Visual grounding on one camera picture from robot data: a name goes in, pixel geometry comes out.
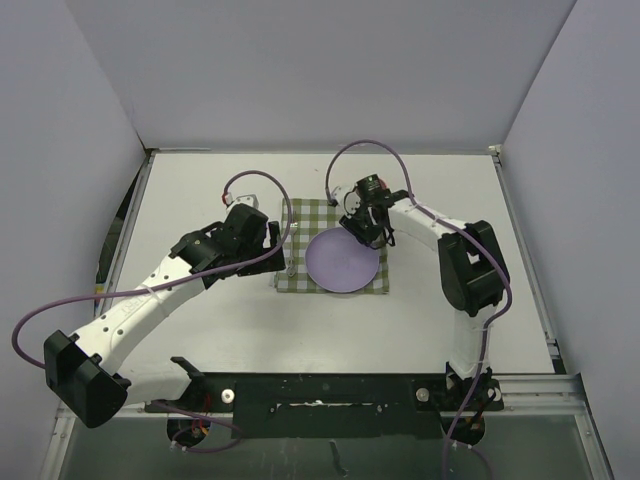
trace purple plate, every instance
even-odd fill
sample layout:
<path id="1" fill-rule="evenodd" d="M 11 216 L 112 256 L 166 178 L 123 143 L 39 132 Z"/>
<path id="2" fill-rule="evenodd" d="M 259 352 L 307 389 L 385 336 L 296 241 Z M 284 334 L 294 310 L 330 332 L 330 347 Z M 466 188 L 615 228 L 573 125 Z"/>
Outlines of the purple plate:
<path id="1" fill-rule="evenodd" d="M 344 228 L 324 230 L 313 237 L 304 254 L 311 279 L 336 293 L 364 288 L 378 272 L 380 256 Z"/>

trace cable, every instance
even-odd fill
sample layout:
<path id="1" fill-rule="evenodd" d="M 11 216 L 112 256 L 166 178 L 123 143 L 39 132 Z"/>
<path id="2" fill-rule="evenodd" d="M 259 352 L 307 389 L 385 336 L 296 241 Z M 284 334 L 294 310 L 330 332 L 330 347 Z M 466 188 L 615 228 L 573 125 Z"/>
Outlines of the cable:
<path id="1" fill-rule="evenodd" d="M 244 434 L 242 432 L 242 429 L 240 427 L 238 427 L 237 425 L 234 425 L 233 423 L 223 422 L 222 420 L 217 420 L 217 419 L 212 418 L 212 417 L 206 417 L 204 415 L 200 415 L 199 413 L 187 412 L 186 410 L 182 410 L 182 409 L 176 408 L 176 407 L 171 407 L 171 406 L 167 405 L 166 403 L 158 402 L 157 400 L 152 401 L 151 405 L 153 405 L 154 407 L 161 408 L 162 410 L 165 410 L 167 412 L 178 413 L 180 415 L 185 415 L 187 417 L 191 417 L 191 418 L 193 418 L 195 420 L 206 420 L 209 423 L 220 425 L 221 427 L 225 427 L 225 428 L 228 428 L 230 430 L 234 430 L 234 431 L 236 431 L 236 432 L 238 432 L 240 434 L 240 437 L 236 438 L 235 440 L 232 440 L 231 442 L 227 443 L 226 445 L 223 445 L 222 447 L 214 447 L 214 448 L 183 447 L 186 452 L 190 452 L 190 453 L 218 453 L 218 452 L 222 452 L 224 450 L 229 450 L 230 448 L 235 447 L 243 439 L 242 436 Z M 183 428 L 182 430 L 178 431 L 171 438 L 171 441 L 172 442 L 177 442 L 176 439 L 180 435 L 182 435 L 183 433 L 188 432 L 190 429 L 191 429 L 191 427 L 187 427 L 187 428 Z"/>
<path id="2" fill-rule="evenodd" d="M 202 407 L 202 411 L 204 413 L 209 411 L 209 408 L 211 408 L 211 395 L 209 395 L 208 393 L 205 395 L 204 397 L 204 407 Z M 194 420 L 193 421 L 193 425 L 191 426 L 191 430 L 194 429 L 194 427 L 196 426 L 196 424 L 198 424 L 200 426 L 200 430 L 202 430 L 203 432 L 205 432 L 205 434 L 209 435 L 209 432 L 206 431 L 204 424 L 202 423 L 202 420 Z"/>
<path id="3" fill-rule="evenodd" d="M 466 448 L 467 450 L 475 454 L 482 461 L 482 463 L 484 463 L 484 466 L 486 467 L 487 472 L 489 473 L 489 478 L 491 480 L 495 478 L 493 474 L 493 468 L 491 467 L 491 464 L 489 463 L 489 459 L 484 453 L 482 453 L 480 450 L 475 448 L 473 445 L 469 445 L 468 443 L 463 443 L 456 440 L 456 441 L 452 441 L 451 445 L 453 446 L 454 443 L 457 443 L 458 445 L 462 445 L 464 448 Z"/>
<path id="4" fill-rule="evenodd" d="M 350 148 L 356 145 L 361 145 L 361 144 L 377 145 L 378 147 L 383 148 L 384 150 L 386 150 L 387 152 L 389 152 L 391 155 L 394 156 L 394 158 L 400 164 L 400 168 L 402 168 L 402 173 L 404 174 L 404 180 L 407 184 L 407 192 L 409 193 L 409 199 L 411 200 L 411 203 L 416 207 L 416 209 L 424 213 L 427 217 L 438 222 L 443 227 L 453 230 L 454 232 L 460 234 L 469 243 L 471 243 L 474 247 L 476 247 L 478 251 L 482 253 L 482 255 L 484 255 L 484 257 L 489 261 L 491 266 L 496 270 L 496 272 L 498 273 L 498 276 L 500 277 L 500 280 L 502 280 L 505 291 L 507 293 L 507 301 L 505 305 L 502 307 L 501 310 L 497 311 L 491 317 L 489 317 L 483 325 L 482 344 L 480 348 L 480 358 L 478 359 L 478 368 L 477 368 L 476 374 L 473 377 L 473 381 L 471 382 L 471 387 L 469 388 L 467 395 L 464 397 L 464 400 L 460 405 L 460 409 L 456 412 L 456 415 L 453 418 L 453 422 L 451 423 L 451 426 L 449 427 L 449 430 L 447 431 L 447 434 L 445 436 L 444 446 L 442 448 L 442 478 L 443 480 L 446 480 L 451 436 L 453 434 L 453 431 L 456 425 L 458 424 L 458 421 L 460 420 L 460 417 L 462 416 L 462 413 L 464 412 L 465 407 L 471 400 L 471 397 L 473 396 L 473 393 L 476 387 L 478 386 L 478 382 L 480 381 L 480 376 L 482 375 L 482 365 L 484 364 L 484 357 L 487 353 L 487 343 L 489 340 L 489 332 L 487 329 L 495 320 L 503 316 L 511 308 L 511 305 L 513 304 L 513 292 L 511 290 L 511 285 L 509 284 L 509 278 L 507 277 L 507 274 L 504 272 L 504 270 L 502 270 L 502 267 L 496 261 L 496 259 L 493 258 L 493 256 L 487 251 L 487 249 L 485 249 L 480 244 L 480 242 L 478 242 L 475 238 L 473 238 L 464 230 L 456 227 L 455 225 L 447 222 L 446 220 L 443 220 L 442 218 L 436 217 L 436 215 L 434 215 L 433 213 L 431 213 L 429 210 L 427 210 L 426 208 L 424 208 L 422 205 L 418 203 L 418 201 L 415 198 L 415 195 L 413 194 L 413 188 L 411 187 L 411 180 L 409 178 L 409 172 L 407 170 L 407 166 L 405 165 L 404 161 L 402 160 L 398 152 L 396 152 L 393 148 L 391 148 L 389 145 L 386 145 L 385 143 L 378 142 L 377 140 L 367 140 L 367 139 L 357 140 L 355 142 L 349 143 L 348 145 L 345 145 L 340 150 L 338 150 L 338 153 L 334 155 L 333 159 L 331 160 L 331 163 L 329 163 L 329 167 L 327 168 L 327 174 L 325 176 L 324 191 L 327 195 L 327 201 L 329 203 L 331 203 L 332 201 L 331 191 L 329 190 L 329 175 L 331 174 L 331 169 L 333 168 L 333 164 L 344 152 L 346 152 L 347 150 L 349 150 Z"/>
<path id="5" fill-rule="evenodd" d="M 291 212 L 292 212 L 291 199 L 289 198 L 289 195 L 287 194 L 287 191 L 284 189 L 282 184 L 275 177 L 269 175 L 266 172 L 262 172 L 260 170 L 247 170 L 245 172 L 240 172 L 240 173 L 234 175 L 227 182 L 227 184 L 224 187 L 225 194 L 228 192 L 229 187 L 231 186 L 231 184 L 233 184 L 233 182 L 235 182 L 239 178 L 244 177 L 246 175 L 260 175 L 260 176 L 268 178 L 273 183 L 275 183 L 276 186 L 280 189 L 280 192 L 282 192 L 282 196 L 284 197 L 285 203 L 287 204 L 287 219 L 290 219 L 292 217 L 292 215 L 291 215 Z M 207 277 L 209 275 L 213 275 L 213 274 L 216 274 L 216 273 L 227 272 L 229 270 L 236 270 L 236 269 L 239 269 L 239 268 L 248 267 L 250 265 L 253 265 L 254 263 L 258 263 L 258 262 L 261 262 L 263 260 L 266 260 L 267 258 L 271 257 L 272 255 L 275 255 L 275 253 L 278 251 L 278 249 L 280 249 L 282 247 L 282 245 L 284 245 L 285 240 L 289 236 L 290 228 L 291 228 L 291 221 L 287 220 L 287 226 L 284 229 L 284 234 L 282 235 L 282 237 L 280 238 L 280 240 L 278 241 L 276 246 L 273 249 L 269 250 L 267 253 L 264 253 L 264 254 L 260 255 L 259 257 L 253 258 L 251 260 L 245 260 L 243 262 L 234 263 L 232 265 L 225 265 L 223 267 L 217 267 L 217 268 L 212 268 L 210 270 L 205 270 L 203 272 L 196 273 L 196 274 L 190 275 L 188 277 L 180 278 L 178 280 L 173 280 L 171 282 L 163 283 L 161 285 L 156 285 L 156 286 L 152 287 L 151 290 L 153 290 L 154 292 L 157 292 L 159 290 L 166 290 L 167 288 L 176 287 L 178 285 L 182 285 L 183 283 L 187 283 L 187 282 L 190 282 L 192 280 L 196 280 L 198 278 Z M 148 293 L 149 293 L 149 291 L 146 290 L 146 289 L 126 290 L 126 291 L 122 291 L 122 292 L 110 292 L 110 293 L 94 293 L 94 294 L 88 294 L 88 295 L 78 295 L 76 297 L 64 298 L 62 300 L 56 300 L 54 302 L 47 303 L 45 305 L 42 305 L 41 307 L 36 308 L 35 310 L 32 310 L 29 313 L 27 313 L 24 317 L 22 317 L 18 321 L 18 323 L 16 324 L 16 326 L 13 329 L 13 333 L 11 334 L 11 346 L 13 347 L 15 352 L 23 360 L 29 362 L 30 364 L 32 364 L 32 365 L 34 365 L 36 367 L 44 369 L 44 363 L 36 360 L 31 355 L 26 353 L 22 349 L 22 347 L 20 347 L 20 344 L 18 342 L 18 336 L 20 335 L 20 331 L 27 324 L 27 322 L 29 320 L 31 320 L 33 317 L 35 317 L 36 315 L 38 315 L 38 314 L 40 314 L 42 312 L 45 312 L 45 311 L 51 309 L 51 308 L 60 307 L 62 305 L 68 305 L 70 303 L 84 302 L 84 301 L 87 301 L 87 300 L 99 300 L 99 299 L 102 299 L 102 298 L 137 297 L 138 295 L 147 295 Z"/>

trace green checkered cloth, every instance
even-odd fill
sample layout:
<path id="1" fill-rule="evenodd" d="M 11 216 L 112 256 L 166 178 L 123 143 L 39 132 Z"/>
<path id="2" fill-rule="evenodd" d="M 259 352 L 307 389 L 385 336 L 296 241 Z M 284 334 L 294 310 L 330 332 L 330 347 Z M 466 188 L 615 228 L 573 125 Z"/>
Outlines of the green checkered cloth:
<path id="1" fill-rule="evenodd" d="M 341 211 L 335 207 L 327 205 L 326 200 L 293 198 L 291 205 L 294 214 L 294 221 L 298 222 L 298 230 L 293 237 L 293 255 L 297 267 L 296 274 L 289 277 L 286 271 L 276 274 L 276 290 L 282 293 L 327 293 L 327 290 L 319 287 L 307 273 L 304 264 L 304 254 L 307 246 L 313 237 L 328 228 L 340 226 L 339 220 L 342 217 Z M 287 223 L 287 205 L 282 202 L 282 225 Z M 288 259 L 291 252 L 291 237 L 284 244 L 284 258 Z M 378 273 L 361 290 L 354 293 L 381 294 L 389 292 L 389 264 L 387 262 L 387 247 L 380 250 L 380 265 Z"/>

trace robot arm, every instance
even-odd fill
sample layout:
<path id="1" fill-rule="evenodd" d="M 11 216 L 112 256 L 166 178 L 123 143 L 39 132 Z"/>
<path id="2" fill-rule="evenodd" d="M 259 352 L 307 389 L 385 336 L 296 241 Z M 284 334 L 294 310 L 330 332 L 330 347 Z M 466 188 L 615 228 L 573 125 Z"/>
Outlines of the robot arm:
<path id="1" fill-rule="evenodd" d="M 382 238 L 383 243 L 393 246 L 394 232 L 403 232 L 438 254 L 442 289 L 455 309 L 449 366 L 462 380 L 473 377 L 484 324 L 496 312 L 504 290 L 493 267 L 461 235 L 420 212 L 406 191 L 392 193 L 377 175 L 370 175 L 355 185 L 337 187 L 332 199 L 345 211 L 340 224 L 360 243 L 378 248 Z M 445 219 L 471 234 L 507 271 L 493 229 L 487 222 L 467 224 L 429 210 L 436 218 Z M 486 358 L 484 360 L 483 371 L 488 368 Z"/>
<path id="2" fill-rule="evenodd" d="M 67 337 L 60 331 L 44 345 L 45 373 L 49 387 L 88 427 L 109 420 L 123 405 L 157 398 L 177 399 L 190 383 L 181 368 L 118 374 L 135 347 L 180 305 L 232 275 L 245 276 L 283 270 L 280 248 L 261 262 L 240 269 L 178 281 L 212 268 L 251 260 L 276 247 L 277 222 L 267 224 L 257 210 L 255 196 L 239 197 L 227 209 L 225 222 L 216 222 L 182 237 L 160 265 L 136 290 L 93 322 Z M 270 248 L 263 243 L 267 230 Z"/>

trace white table surface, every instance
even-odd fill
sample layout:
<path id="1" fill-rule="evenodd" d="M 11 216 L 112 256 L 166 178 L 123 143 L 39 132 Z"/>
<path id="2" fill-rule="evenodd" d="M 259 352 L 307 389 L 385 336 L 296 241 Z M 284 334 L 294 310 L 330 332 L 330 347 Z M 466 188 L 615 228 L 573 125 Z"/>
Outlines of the white table surface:
<path id="1" fill-rule="evenodd" d="M 224 220 L 222 188 L 235 173 L 262 169 L 291 197 L 323 198 L 330 154 L 160 153 L 155 156 L 119 289 L 133 288 L 180 237 Z M 408 155 L 417 197 L 452 217 L 487 220 L 511 274 L 514 304 L 492 329 L 496 373 L 552 373 L 545 335 L 507 208 L 489 156 Z M 388 155 L 344 155 L 331 185 L 378 173 L 405 188 Z M 262 177 L 245 177 L 235 196 L 256 193 L 260 209 L 280 219 L 280 193 Z M 388 295 L 277 293 L 268 274 L 229 278 L 187 302 L 129 356 L 126 365 L 174 355 L 202 371 L 442 372 L 452 342 L 453 309 L 440 287 L 437 256 L 406 235 L 389 250 Z"/>

